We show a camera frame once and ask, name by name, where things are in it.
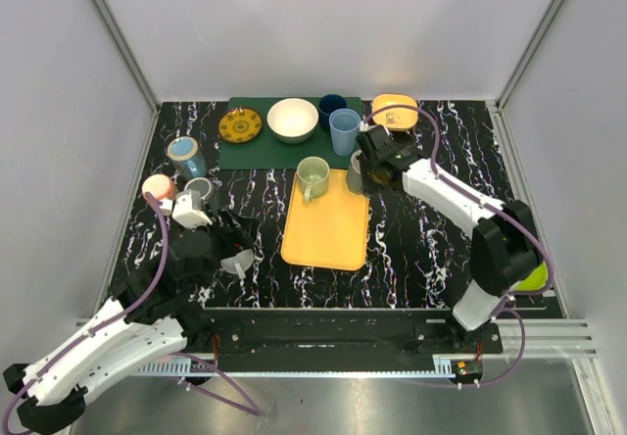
brown patterned plate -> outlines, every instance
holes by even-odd
[[[262,116],[253,109],[237,108],[226,112],[217,125],[220,137],[229,143],[246,143],[262,130]]]

gray wall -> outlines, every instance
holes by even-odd
[[[506,106],[573,316],[627,427],[627,0],[568,0]]]
[[[161,100],[495,98],[550,0],[108,0]]]
[[[4,369],[92,314],[150,112],[88,0],[0,0],[0,28]]]

gray floor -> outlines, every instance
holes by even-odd
[[[501,362],[489,362],[491,373]],[[592,434],[567,362],[523,362],[494,388],[425,389],[403,380],[240,379],[253,417],[174,383],[131,377],[87,408],[72,435]],[[237,395],[223,381],[205,386]]]

marble tabletop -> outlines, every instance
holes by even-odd
[[[512,200],[505,164],[485,106],[479,101],[426,101],[442,132],[438,163],[486,195]],[[370,103],[363,103],[370,112]],[[219,189],[222,203],[234,213],[260,220],[255,263],[245,280],[217,270],[192,299],[206,307],[371,308],[444,307],[454,302],[469,281],[469,238],[426,203],[385,192],[370,200],[364,266],[348,272],[290,266],[280,255],[293,170],[223,170],[217,167],[220,140],[217,121],[225,102],[164,103],[142,179],[165,173],[177,185],[165,151],[176,136],[196,138]],[[416,145],[430,152],[433,131],[418,122],[410,132]],[[160,254],[160,233],[139,189],[131,209],[112,286],[149,258]]]

green cloth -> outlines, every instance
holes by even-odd
[[[295,169],[299,162],[309,156],[318,156],[329,163],[332,169],[347,169],[351,156],[338,156],[333,152],[331,134],[318,125],[312,137],[301,144],[286,144],[276,138],[267,126],[267,112],[276,102],[285,97],[233,97],[228,109],[244,107],[254,109],[262,116],[264,126],[253,140],[243,144],[224,140],[219,148],[219,168],[224,170],[250,169]],[[317,107],[319,97],[303,97]],[[362,115],[362,99],[347,97],[348,108]]]

